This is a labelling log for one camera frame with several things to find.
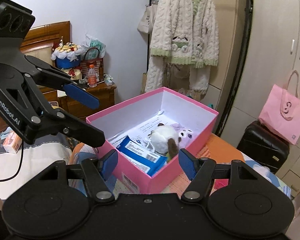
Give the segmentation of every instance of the wooden headboard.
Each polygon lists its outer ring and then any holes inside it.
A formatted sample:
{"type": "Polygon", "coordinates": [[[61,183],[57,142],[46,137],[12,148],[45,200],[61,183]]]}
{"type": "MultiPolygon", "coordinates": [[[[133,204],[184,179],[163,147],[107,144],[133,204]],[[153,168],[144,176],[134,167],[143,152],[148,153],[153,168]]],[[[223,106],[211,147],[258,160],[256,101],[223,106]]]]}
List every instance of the wooden headboard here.
{"type": "Polygon", "coordinates": [[[60,43],[62,36],[64,43],[70,42],[69,21],[31,28],[21,44],[20,51],[52,65],[50,57],[53,43],[60,43]]]}

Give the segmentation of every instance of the pink cardboard box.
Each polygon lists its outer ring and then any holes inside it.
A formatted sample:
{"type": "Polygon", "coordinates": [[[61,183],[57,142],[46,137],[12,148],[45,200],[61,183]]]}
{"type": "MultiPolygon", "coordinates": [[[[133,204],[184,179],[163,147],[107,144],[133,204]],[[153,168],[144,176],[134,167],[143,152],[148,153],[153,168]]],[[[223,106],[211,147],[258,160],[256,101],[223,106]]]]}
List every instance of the pink cardboard box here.
{"type": "MultiPolygon", "coordinates": [[[[162,112],[171,120],[191,129],[197,135],[186,149],[196,155],[206,144],[218,112],[168,88],[145,93],[87,117],[87,123],[102,130],[107,141],[99,147],[101,158],[115,149],[109,139],[155,117],[162,112]]],[[[182,169],[178,156],[152,177],[141,171],[119,152],[113,174],[134,193],[157,194],[173,181],[182,169]]]]}

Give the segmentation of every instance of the blue bucket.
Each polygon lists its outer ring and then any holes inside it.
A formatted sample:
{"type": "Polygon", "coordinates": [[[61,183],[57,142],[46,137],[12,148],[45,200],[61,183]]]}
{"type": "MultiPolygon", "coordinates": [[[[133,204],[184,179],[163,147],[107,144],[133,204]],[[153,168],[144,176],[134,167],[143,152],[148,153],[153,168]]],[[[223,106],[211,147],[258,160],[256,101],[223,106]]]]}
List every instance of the blue bucket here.
{"type": "Polygon", "coordinates": [[[81,62],[81,57],[80,55],[77,56],[78,60],[73,60],[70,61],[67,58],[64,59],[59,59],[58,57],[56,58],[56,65],[57,68],[59,69],[69,69],[69,68],[74,68],[80,65],[81,62]]]}

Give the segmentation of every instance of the blue gripper pad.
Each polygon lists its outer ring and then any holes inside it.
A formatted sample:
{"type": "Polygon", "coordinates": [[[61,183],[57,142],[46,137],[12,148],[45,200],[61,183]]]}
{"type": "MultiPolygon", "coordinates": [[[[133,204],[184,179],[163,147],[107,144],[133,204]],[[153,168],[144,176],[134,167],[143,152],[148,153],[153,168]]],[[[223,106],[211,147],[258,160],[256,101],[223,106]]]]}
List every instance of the blue gripper pad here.
{"type": "Polygon", "coordinates": [[[79,87],[76,87],[74,84],[64,85],[63,89],[66,92],[66,94],[72,99],[77,100],[81,104],[91,109],[97,109],[100,105],[98,98],[95,98],[88,92],[82,90],[79,87]]]}
{"type": "Polygon", "coordinates": [[[198,172],[194,165],[195,161],[198,160],[186,149],[181,149],[179,151],[179,164],[189,180],[192,180],[198,172]]]}
{"type": "Polygon", "coordinates": [[[106,181],[109,179],[118,164],[118,152],[116,150],[111,150],[105,156],[103,156],[99,162],[102,163],[100,174],[106,181]]]}

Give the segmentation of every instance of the pink bag handle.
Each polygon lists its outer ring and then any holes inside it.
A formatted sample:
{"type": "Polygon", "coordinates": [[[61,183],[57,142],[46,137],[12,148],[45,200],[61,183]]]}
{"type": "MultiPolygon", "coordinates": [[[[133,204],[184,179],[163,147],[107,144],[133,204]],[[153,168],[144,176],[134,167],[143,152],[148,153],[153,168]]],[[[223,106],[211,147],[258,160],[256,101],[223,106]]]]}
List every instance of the pink bag handle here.
{"type": "Polygon", "coordinates": [[[287,121],[291,121],[293,119],[293,112],[292,111],[290,113],[290,115],[288,115],[289,111],[287,111],[287,107],[291,107],[292,104],[291,102],[286,102],[286,106],[284,106],[284,98],[286,98],[286,95],[287,95],[287,90],[288,90],[288,87],[289,87],[289,84],[290,84],[290,81],[291,81],[291,77],[293,76],[293,74],[296,74],[297,75],[297,87],[296,87],[296,93],[295,93],[295,96],[296,98],[298,98],[298,86],[299,86],[299,73],[297,70],[292,70],[291,74],[290,74],[290,77],[288,79],[288,82],[286,82],[284,85],[283,85],[283,88],[282,88],[282,96],[281,96],[281,103],[280,103],[280,113],[282,115],[282,117],[287,120],[287,121]]]}

